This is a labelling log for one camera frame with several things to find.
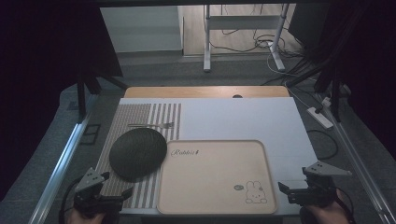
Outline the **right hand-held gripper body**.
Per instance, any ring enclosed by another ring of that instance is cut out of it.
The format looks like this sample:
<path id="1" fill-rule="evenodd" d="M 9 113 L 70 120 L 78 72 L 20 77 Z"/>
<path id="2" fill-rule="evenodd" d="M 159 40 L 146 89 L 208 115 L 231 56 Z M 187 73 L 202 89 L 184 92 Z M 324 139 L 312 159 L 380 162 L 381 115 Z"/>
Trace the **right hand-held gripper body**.
<path id="1" fill-rule="evenodd" d="M 326 207 L 337 198 L 334 176 L 350 176 L 347 170 L 332 166 L 323 161 L 317 161 L 306 167 L 308 174 L 305 176 L 307 187 L 305 189 L 290 189 L 289 203 L 300 206 L 316 205 Z"/>

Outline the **white board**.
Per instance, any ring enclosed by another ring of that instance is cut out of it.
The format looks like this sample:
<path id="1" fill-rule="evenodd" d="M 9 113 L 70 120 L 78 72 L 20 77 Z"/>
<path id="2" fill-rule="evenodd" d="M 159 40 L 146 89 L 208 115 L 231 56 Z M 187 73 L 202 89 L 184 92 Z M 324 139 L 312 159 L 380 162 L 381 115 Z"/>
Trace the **white board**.
<path id="1" fill-rule="evenodd" d="M 292 216 L 299 208 L 291 204 L 277 183 L 292 188 L 305 185 L 302 167 L 317 159 L 294 100 L 276 98 L 137 98 L 130 104 L 181 104 L 179 139 L 257 140 L 264 145 L 277 210 L 270 215 Z"/>

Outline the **white power strip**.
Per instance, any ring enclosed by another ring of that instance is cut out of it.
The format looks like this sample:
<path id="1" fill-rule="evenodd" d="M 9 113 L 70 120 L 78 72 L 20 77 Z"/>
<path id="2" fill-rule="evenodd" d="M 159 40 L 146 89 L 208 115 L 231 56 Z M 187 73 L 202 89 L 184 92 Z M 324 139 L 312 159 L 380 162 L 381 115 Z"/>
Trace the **white power strip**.
<path id="1" fill-rule="evenodd" d="M 320 111 L 314 107 L 309 107 L 307 113 L 317 121 L 325 130 L 329 130 L 333 127 L 333 124 L 323 116 Z"/>

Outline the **aluminium rail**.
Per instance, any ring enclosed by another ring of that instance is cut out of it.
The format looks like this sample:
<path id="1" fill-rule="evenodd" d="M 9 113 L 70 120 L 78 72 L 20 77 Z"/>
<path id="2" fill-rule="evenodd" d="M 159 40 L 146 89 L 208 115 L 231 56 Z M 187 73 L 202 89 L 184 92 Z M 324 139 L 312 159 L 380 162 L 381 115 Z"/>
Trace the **aluminium rail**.
<path id="1" fill-rule="evenodd" d="M 322 97 L 314 99 L 333 127 L 308 136 L 320 159 L 352 169 L 357 183 L 338 182 L 352 198 L 355 218 L 360 224 L 396 224 L 396 161 L 345 100 L 337 122 Z"/>
<path id="2" fill-rule="evenodd" d="M 44 188 L 38 203 L 36 204 L 35 210 L 31 215 L 28 224 L 44 224 L 58 190 L 62 185 L 69 163 L 73 158 L 75 150 L 78 147 L 78 143 L 83 135 L 84 129 L 86 128 L 91 117 L 92 107 L 97 101 L 97 98 L 98 96 L 95 94 L 89 96 L 86 103 L 86 115 L 78 120 L 70 136 L 68 137 L 62 154 L 60 155 L 60 158 L 49 177 L 49 181 Z"/>

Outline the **black round plate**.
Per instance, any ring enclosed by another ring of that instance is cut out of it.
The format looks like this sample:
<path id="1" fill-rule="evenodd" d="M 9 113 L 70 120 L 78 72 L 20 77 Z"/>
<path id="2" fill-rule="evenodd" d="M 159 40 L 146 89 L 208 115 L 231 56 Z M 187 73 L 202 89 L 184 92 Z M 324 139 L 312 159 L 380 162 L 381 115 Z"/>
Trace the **black round plate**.
<path id="1" fill-rule="evenodd" d="M 109 164 L 124 181 L 137 182 L 156 172 L 167 153 L 163 135 L 150 128 L 132 129 L 122 134 L 112 145 Z"/>

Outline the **wooden table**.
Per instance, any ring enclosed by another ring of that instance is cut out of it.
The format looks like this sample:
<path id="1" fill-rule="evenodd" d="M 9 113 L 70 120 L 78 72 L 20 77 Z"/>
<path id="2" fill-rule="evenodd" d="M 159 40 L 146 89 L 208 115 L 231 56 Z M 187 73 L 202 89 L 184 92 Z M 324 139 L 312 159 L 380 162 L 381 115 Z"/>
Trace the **wooden table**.
<path id="1" fill-rule="evenodd" d="M 131 87 L 125 98 L 266 98 L 289 97 L 282 86 Z"/>

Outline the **white metal stand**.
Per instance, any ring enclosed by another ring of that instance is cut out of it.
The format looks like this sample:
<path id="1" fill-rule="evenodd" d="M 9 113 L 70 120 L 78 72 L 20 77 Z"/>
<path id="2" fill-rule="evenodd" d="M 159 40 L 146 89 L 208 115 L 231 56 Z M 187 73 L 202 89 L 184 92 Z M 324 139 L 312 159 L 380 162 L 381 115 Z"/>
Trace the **white metal stand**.
<path id="1" fill-rule="evenodd" d="M 268 47 L 278 71 L 283 72 L 285 66 L 277 49 L 283 25 L 289 11 L 289 4 L 284 4 L 279 15 L 269 16 L 211 16 L 210 5 L 205 5 L 205 51 L 204 71 L 211 71 L 210 32 L 214 30 L 275 30 L 275 37 L 268 41 Z"/>

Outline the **dark curtain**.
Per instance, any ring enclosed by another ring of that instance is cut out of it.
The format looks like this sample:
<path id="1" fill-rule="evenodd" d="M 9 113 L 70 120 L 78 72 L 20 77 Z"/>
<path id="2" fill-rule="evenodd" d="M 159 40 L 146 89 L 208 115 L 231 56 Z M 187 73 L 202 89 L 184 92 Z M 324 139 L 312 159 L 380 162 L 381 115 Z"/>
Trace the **dark curtain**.
<path id="1" fill-rule="evenodd" d="M 95 0 L 0 0 L 0 202 L 52 123 L 61 92 L 121 75 Z"/>
<path id="2" fill-rule="evenodd" d="M 290 33 L 312 63 L 326 60 L 353 12 L 364 10 L 336 65 L 349 104 L 396 160 L 396 0 L 313 0 L 294 10 Z"/>

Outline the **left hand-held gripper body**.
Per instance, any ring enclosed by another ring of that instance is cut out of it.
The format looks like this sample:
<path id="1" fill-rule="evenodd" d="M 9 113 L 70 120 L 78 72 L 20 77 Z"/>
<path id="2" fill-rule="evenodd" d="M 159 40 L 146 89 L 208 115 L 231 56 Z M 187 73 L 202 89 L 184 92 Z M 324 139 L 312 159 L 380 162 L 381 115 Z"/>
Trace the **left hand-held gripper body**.
<path id="1" fill-rule="evenodd" d="M 90 168 L 75 187 L 74 208 L 85 217 L 96 214 L 117 216 L 122 208 L 121 196 L 104 196 L 101 194 L 104 186 L 102 174 Z"/>

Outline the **silver metal fork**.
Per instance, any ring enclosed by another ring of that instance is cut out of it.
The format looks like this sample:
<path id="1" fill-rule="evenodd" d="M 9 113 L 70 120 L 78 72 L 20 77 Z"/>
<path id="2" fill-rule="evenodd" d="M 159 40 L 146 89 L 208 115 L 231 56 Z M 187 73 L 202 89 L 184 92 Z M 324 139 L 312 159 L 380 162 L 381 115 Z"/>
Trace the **silver metal fork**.
<path id="1" fill-rule="evenodd" d="M 175 127 L 174 122 L 165 122 L 159 124 L 148 124 L 148 123 L 130 123 L 127 127 L 155 127 L 160 129 L 172 129 Z"/>

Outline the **person's left hand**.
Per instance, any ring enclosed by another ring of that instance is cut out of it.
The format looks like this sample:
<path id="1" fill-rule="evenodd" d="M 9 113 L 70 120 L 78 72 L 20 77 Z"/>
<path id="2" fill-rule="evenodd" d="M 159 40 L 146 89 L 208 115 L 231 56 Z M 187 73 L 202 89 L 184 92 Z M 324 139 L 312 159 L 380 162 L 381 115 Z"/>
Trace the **person's left hand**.
<path id="1" fill-rule="evenodd" d="M 87 218 L 84 217 L 78 210 L 73 209 L 67 219 L 67 224 L 102 224 L 105 216 L 105 214 L 96 214 L 92 218 Z"/>

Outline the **person's right hand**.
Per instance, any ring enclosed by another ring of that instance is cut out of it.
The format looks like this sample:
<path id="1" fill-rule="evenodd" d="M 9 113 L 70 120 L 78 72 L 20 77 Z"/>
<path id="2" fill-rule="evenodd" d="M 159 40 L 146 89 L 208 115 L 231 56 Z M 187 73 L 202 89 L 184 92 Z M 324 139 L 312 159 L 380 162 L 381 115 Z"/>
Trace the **person's right hand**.
<path id="1" fill-rule="evenodd" d="M 350 215 L 338 202 L 326 207 L 308 205 L 302 212 L 302 224 L 350 224 Z"/>

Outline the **striped woven placemat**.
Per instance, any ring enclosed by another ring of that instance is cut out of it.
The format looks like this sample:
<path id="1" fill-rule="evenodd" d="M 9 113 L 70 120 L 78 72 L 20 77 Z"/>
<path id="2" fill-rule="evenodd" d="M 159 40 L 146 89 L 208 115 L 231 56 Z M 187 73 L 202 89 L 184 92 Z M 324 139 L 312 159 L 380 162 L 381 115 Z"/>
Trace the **striped woven placemat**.
<path id="1" fill-rule="evenodd" d="M 171 129 L 156 128 L 167 140 L 179 139 L 181 104 L 130 104 L 119 105 L 109 129 L 102 153 L 96 165 L 98 173 L 110 172 L 101 193 L 106 196 L 120 195 L 124 190 L 133 188 L 132 196 L 123 204 L 123 209 L 155 209 L 157 206 L 160 169 L 144 176 L 137 182 L 127 182 L 120 179 L 111 169 L 109 152 L 113 143 L 129 131 L 129 123 L 161 124 L 173 122 Z"/>

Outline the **beige tray with rabbit print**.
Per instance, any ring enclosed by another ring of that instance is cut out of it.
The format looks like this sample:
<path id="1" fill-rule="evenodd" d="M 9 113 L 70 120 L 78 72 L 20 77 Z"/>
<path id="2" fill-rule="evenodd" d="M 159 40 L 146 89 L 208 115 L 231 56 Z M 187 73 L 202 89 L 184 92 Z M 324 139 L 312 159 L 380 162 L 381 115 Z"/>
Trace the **beige tray with rabbit print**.
<path id="1" fill-rule="evenodd" d="M 166 215 L 270 215 L 276 193 L 257 140 L 171 141 L 158 210 Z"/>

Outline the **black metal stand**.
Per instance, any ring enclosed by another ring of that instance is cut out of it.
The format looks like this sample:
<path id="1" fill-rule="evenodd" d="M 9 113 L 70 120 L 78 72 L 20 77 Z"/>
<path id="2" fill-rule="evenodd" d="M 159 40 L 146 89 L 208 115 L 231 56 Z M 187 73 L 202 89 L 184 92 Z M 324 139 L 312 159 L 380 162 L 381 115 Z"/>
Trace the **black metal stand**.
<path id="1" fill-rule="evenodd" d="M 286 88 L 292 88 L 318 74 L 314 91 L 325 92 L 329 86 L 332 86 L 330 110 L 337 122 L 341 121 L 339 116 L 341 56 L 363 13 L 363 8 L 353 7 L 337 20 L 333 20 L 334 27 L 330 34 L 307 54 L 311 60 L 317 61 L 315 66 L 289 83 L 285 83 Z"/>
<path id="2" fill-rule="evenodd" d="M 90 94 L 97 95 L 102 91 L 102 87 L 98 81 L 98 78 L 103 78 L 105 81 L 119 87 L 126 91 L 129 86 L 116 79 L 113 76 L 108 76 L 103 72 L 79 72 L 77 74 L 77 89 L 78 89 L 78 123 L 81 123 L 87 117 L 87 105 L 85 89 L 88 89 Z"/>

